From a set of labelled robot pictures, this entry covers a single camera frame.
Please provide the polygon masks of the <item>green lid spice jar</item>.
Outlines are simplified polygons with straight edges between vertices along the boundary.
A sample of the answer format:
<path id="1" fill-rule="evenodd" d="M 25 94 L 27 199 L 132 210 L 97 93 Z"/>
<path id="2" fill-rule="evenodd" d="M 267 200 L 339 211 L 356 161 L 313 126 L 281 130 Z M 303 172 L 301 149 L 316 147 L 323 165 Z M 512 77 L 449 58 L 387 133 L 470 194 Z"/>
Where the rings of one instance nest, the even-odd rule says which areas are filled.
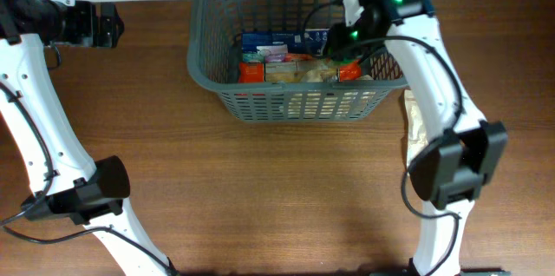
<path id="1" fill-rule="evenodd" d="M 323 55 L 337 62 L 352 62 L 360 60 L 369 51 L 365 47 L 354 47 L 359 34 L 347 27 L 345 23 L 336 23 L 328 30 L 327 42 L 323 48 Z"/>

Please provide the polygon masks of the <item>blue tea box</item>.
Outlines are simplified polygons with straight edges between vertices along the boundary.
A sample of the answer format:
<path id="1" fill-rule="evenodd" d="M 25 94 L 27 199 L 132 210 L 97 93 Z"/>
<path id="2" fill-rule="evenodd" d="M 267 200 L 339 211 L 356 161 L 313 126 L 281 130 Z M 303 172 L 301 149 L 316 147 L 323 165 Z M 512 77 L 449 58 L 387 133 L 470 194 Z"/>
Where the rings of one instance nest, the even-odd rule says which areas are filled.
<path id="1" fill-rule="evenodd" d="M 244 62 L 266 62 L 268 57 L 284 60 L 286 54 L 321 55 L 328 30 L 253 31 L 241 36 Z"/>

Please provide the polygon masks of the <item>beige powder bag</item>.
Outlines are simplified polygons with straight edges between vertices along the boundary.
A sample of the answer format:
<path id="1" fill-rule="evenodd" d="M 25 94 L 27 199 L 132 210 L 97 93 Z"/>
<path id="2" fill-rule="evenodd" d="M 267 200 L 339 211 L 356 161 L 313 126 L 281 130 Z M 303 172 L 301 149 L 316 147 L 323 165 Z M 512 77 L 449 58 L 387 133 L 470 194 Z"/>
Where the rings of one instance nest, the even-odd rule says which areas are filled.
<path id="1" fill-rule="evenodd" d="M 267 106 L 281 121 L 346 122 L 366 117 L 381 102 L 368 76 L 362 80 L 318 84 L 320 88 L 272 93 Z"/>

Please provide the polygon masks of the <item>orange spaghetti package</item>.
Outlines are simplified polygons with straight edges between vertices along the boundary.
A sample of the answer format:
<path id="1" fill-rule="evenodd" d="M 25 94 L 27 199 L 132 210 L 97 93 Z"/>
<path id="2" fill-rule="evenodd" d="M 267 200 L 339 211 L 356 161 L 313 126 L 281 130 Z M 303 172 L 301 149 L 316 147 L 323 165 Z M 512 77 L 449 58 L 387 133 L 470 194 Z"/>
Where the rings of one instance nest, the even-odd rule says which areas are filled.
<path id="1" fill-rule="evenodd" d="M 238 83 L 370 80 L 367 74 L 358 62 L 336 62 L 326 59 L 297 62 L 242 62 L 239 64 Z"/>

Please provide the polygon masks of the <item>beige food pouch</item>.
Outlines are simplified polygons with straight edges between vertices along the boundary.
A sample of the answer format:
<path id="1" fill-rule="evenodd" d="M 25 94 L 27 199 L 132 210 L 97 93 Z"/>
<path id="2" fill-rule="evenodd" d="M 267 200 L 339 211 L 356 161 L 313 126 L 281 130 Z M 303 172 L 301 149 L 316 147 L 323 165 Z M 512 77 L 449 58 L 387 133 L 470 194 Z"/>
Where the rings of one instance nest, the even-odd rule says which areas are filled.
<path id="1" fill-rule="evenodd" d="M 407 132 L 407 166 L 428 145 L 428 135 L 423 122 L 421 110 L 417 104 L 413 92 L 410 89 L 404 91 L 404 106 L 408 118 Z"/>

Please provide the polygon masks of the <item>grey plastic basket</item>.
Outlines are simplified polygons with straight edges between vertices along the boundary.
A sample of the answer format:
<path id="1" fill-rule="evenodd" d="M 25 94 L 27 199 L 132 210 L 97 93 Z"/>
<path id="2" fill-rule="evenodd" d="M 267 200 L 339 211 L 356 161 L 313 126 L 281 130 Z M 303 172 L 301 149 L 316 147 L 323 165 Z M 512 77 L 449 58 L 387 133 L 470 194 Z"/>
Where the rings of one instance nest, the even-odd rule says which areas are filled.
<path id="1" fill-rule="evenodd" d="M 303 68 L 278 77 L 266 68 L 269 62 L 307 62 L 342 20 L 336 0 L 193 0 L 189 74 L 245 122 L 361 119 L 407 84 L 387 51 L 369 51 L 353 80 L 333 72 L 304 82 Z"/>

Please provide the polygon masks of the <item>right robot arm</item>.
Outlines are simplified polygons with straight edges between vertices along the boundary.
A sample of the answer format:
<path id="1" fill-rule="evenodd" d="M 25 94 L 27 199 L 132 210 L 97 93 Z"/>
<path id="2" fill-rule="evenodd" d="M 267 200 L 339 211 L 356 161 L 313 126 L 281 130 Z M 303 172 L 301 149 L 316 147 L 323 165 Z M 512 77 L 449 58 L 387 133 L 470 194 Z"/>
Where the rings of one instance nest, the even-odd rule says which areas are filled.
<path id="1" fill-rule="evenodd" d="M 459 275 L 467 217 L 505 150 L 501 122 L 488 122 L 467 94 L 443 44 L 431 0 L 338 0 L 347 32 L 325 55 L 354 56 L 383 46 L 421 111 L 427 145 L 402 176 L 406 208 L 421 221 L 409 275 Z"/>

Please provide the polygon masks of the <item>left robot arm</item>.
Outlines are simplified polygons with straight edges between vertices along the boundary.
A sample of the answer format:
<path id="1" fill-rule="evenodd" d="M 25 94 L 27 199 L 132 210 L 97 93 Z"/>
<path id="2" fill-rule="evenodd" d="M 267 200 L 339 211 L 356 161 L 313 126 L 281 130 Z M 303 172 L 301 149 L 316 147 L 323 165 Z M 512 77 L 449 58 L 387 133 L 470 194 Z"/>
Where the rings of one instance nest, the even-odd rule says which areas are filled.
<path id="1" fill-rule="evenodd" d="M 113 48 L 124 25 L 112 3 L 1 0 L 1 114 L 23 158 L 30 195 L 19 216 L 68 218 L 93 234 L 128 275 L 173 275 L 130 202 L 121 159 L 96 161 L 78 141 L 50 79 L 44 51 Z"/>

